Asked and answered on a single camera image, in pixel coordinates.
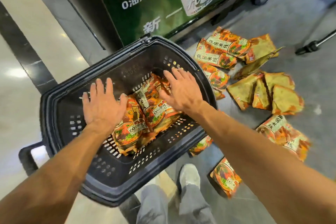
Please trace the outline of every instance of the white sneaker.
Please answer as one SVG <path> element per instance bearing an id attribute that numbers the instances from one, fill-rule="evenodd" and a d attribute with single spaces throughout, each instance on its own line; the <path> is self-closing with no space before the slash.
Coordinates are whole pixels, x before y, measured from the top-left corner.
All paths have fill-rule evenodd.
<path id="1" fill-rule="evenodd" d="M 184 188 L 188 184 L 196 185 L 199 189 L 201 188 L 201 178 L 194 164 L 185 164 L 182 167 L 180 172 L 180 184 L 181 188 Z"/>

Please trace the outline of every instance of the pants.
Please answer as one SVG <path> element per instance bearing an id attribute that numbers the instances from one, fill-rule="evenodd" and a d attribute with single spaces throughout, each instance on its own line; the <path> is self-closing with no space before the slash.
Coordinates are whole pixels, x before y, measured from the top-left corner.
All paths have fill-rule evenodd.
<path id="1" fill-rule="evenodd" d="M 216 224 L 209 205 L 196 185 L 182 189 L 179 215 L 190 224 Z M 141 193 L 137 224 L 168 224 L 168 200 L 163 190 L 151 184 Z"/>

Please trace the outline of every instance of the basket handle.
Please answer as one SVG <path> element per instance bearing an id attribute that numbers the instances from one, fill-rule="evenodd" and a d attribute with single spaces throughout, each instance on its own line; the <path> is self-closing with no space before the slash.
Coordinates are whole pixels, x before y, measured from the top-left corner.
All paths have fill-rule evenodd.
<path id="1" fill-rule="evenodd" d="M 28 176 L 32 175 L 36 170 L 39 169 L 32 156 L 31 150 L 41 146 L 44 146 L 42 141 L 24 147 L 19 151 L 19 160 Z"/>

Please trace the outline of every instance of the floor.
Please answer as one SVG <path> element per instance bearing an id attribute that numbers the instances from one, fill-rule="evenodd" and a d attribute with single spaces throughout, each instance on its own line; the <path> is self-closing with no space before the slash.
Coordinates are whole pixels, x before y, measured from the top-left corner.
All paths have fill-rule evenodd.
<path id="1" fill-rule="evenodd" d="M 39 127 L 39 99 L 45 83 L 57 83 L 73 76 L 107 56 L 87 30 L 67 0 L 0 0 L 8 16 L 19 31 L 20 40 L 10 41 L 0 27 L 0 198 L 27 176 L 18 159 L 18 151 L 41 140 Z M 328 6 L 333 0 L 269 0 L 261 7 L 244 3 L 218 25 L 229 28 L 245 38 L 269 33 L 276 46 L 286 46 L 277 59 L 270 60 L 263 69 L 268 72 L 289 73 L 297 91 L 305 99 L 304 111 L 288 120 L 313 142 L 306 164 L 334 179 L 336 176 L 336 134 L 334 126 L 336 75 L 334 74 L 335 40 L 326 42 L 321 50 L 300 57 L 294 55 L 296 46 L 325 36 L 336 27 L 336 9 Z M 193 56 L 197 42 L 216 28 L 206 23 L 179 44 Z M 35 52 L 39 59 L 20 64 L 18 55 Z M 41 66 L 47 76 L 29 78 L 23 68 Z M 270 116 L 263 110 L 238 111 L 227 97 L 218 102 L 219 108 L 251 128 Z M 35 152 L 42 164 L 45 152 Z M 201 191 L 212 207 L 218 223 L 273 223 L 263 205 L 249 188 L 242 184 L 236 196 L 220 197 L 208 181 L 208 173 L 223 157 L 216 145 L 210 146 L 195 158 L 183 155 L 166 169 L 177 180 L 181 166 L 194 163 L 201 175 Z M 170 207 L 170 222 L 178 223 L 174 205 Z M 78 194 L 67 223 L 127 223 L 118 208 L 107 208 Z"/>

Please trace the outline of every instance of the leg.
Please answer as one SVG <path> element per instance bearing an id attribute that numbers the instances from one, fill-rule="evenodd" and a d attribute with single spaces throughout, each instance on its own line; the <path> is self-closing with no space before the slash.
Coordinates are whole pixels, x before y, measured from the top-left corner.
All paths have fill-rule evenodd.
<path id="1" fill-rule="evenodd" d="M 182 187 L 180 216 L 192 224 L 216 224 L 211 209 L 201 194 L 201 179 L 193 164 L 183 166 L 180 183 Z"/>
<path id="2" fill-rule="evenodd" d="M 141 207 L 136 218 L 137 224 L 168 223 L 168 199 L 163 190 L 155 185 L 145 185 L 141 192 Z"/>

